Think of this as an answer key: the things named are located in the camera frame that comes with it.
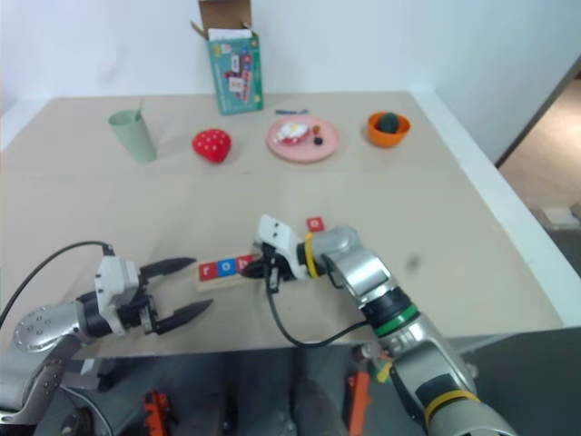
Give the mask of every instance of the yellow ring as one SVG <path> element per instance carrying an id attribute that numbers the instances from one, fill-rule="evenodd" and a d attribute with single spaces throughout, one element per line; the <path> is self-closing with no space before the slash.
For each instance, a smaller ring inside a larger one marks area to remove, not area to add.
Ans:
<path id="1" fill-rule="evenodd" d="M 434 411 L 445 402 L 455 400 L 456 398 L 468 398 L 469 400 L 480 402 L 476 395 L 468 391 L 449 391 L 446 393 L 442 393 L 440 396 L 432 400 L 432 402 L 426 408 L 426 412 L 424 413 L 424 416 L 426 417 L 426 428 L 429 425 L 429 420 L 432 419 Z"/>
<path id="2" fill-rule="evenodd" d="M 313 279 L 319 277 L 317 274 L 317 268 L 315 267 L 315 261 L 312 258 L 312 233 L 307 233 L 305 236 L 305 259 L 307 260 L 307 269 L 309 274 Z"/>

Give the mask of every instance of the red strawberry toy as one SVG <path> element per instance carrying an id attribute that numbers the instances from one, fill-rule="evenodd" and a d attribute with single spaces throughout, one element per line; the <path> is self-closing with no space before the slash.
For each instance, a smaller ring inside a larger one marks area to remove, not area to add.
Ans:
<path id="1" fill-rule="evenodd" d="M 192 140 L 194 152 L 215 164 L 220 164 L 226 159 L 231 144 L 230 136 L 220 129 L 204 130 L 196 134 Z"/>

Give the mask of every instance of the table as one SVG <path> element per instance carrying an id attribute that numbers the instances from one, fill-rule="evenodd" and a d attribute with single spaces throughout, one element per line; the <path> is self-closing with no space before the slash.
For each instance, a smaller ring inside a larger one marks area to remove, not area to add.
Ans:
<path id="1" fill-rule="evenodd" d="M 350 224 L 384 260 L 404 290 L 447 336 L 556 328 L 562 321 L 505 229 L 411 94 L 268 95 L 263 112 L 220 116 L 211 95 L 148 96 L 143 116 L 158 160 L 135 163 L 106 122 L 140 97 L 53 100 L 4 152 L 2 301 L 46 255 L 100 239 L 144 264 L 191 255 L 214 260 L 246 253 L 259 217 L 269 213 L 306 233 L 305 219 Z M 308 108 L 333 122 L 342 146 L 321 163 L 284 162 L 266 147 L 274 109 Z M 390 110 L 411 121 L 392 150 L 371 146 L 369 114 Z M 233 148 L 222 165 L 192 152 L 206 128 L 226 130 Z M 44 303 L 92 290 L 98 249 L 68 253 L 23 293 L 2 331 L 3 346 L 21 316 Z M 410 268 L 410 260 L 419 261 Z M 162 315 L 207 298 L 194 269 L 153 283 Z M 86 356 L 214 352 L 289 345 L 276 330 L 259 283 L 212 292 L 214 305 L 164 336 L 134 329 L 109 336 Z M 325 280 L 284 284 L 276 297 L 296 337 L 332 335 L 361 315 Z M 343 342 L 372 337 L 360 329 Z"/>

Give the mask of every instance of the white wall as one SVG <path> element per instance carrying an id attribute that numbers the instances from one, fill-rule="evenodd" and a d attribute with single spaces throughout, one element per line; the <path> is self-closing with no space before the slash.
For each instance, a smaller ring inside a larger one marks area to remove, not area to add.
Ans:
<path id="1" fill-rule="evenodd" d="M 195 0 L 3 0 L 17 99 L 213 92 Z M 437 89 L 495 159 L 581 50 L 578 0 L 252 0 L 267 92 Z"/>

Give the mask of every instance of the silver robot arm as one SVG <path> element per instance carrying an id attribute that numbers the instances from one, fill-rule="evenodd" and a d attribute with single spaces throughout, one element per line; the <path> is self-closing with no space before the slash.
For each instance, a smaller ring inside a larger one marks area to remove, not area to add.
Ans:
<path id="1" fill-rule="evenodd" d="M 430 436 L 517 436 L 478 399 L 462 358 L 357 231 L 338 227 L 303 242 L 288 225 L 263 215 L 255 242 L 264 256 L 244 275 L 259 277 L 263 270 L 273 287 L 327 274 L 335 287 L 347 289 L 393 359 L 391 379 L 406 411 Z"/>
<path id="2" fill-rule="evenodd" d="M 124 335 L 139 325 L 146 334 L 163 334 L 212 303 L 195 302 L 158 320 L 153 299 L 145 293 L 148 280 L 195 260 L 168 259 L 138 269 L 112 249 L 103 254 L 94 292 L 66 304 L 40 307 L 17 324 L 8 350 L 0 356 L 0 424 L 36 425 L 60 386 L 67 363 L 85 345 L 107 334 Z"/>

